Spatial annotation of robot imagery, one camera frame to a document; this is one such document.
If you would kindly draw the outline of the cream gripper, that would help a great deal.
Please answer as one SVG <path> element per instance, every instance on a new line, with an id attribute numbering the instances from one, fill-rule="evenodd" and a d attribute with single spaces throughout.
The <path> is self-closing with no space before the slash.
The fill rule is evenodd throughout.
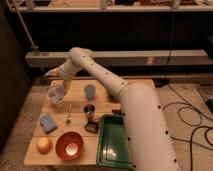
<path id="1" fill-rule="evenodd" d="M 67 59 L 60 66 L 49 70 L 46 73 L 47 77 L 60 77 L 63 80 L 63 87 L 68 90 L 71 84 L 71 80 L 75 77 L 78 72 L 78 67 L 75 66 L 70 59 Z"/>

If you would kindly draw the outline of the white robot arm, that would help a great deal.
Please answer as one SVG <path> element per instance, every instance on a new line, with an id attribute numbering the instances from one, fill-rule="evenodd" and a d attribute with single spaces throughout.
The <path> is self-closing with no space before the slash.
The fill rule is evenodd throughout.
<path id="1" fill-rule="evenodd" d="M 71 80 L 86 70 L 121 104 L 134 171 L 181 171 L 157 93 L 145 83 L 129 83 L 94 61 L 89 49 L 74 47 L 67 60 L 46 76 L 59 76 L 62 92 L 51 88 L 53 103 L 60 102 Z"/>

